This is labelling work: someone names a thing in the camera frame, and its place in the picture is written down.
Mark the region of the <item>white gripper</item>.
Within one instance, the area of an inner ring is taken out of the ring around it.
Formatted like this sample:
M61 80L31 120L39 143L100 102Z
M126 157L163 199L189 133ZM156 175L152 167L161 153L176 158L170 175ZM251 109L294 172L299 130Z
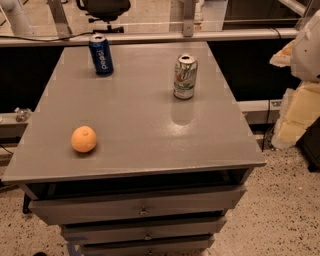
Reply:
M271 144L277 149L294 146L320 117L320 10L305 23L295 41L274 54L269 63L290 67L301 81L297 89L287 89L280 107Z

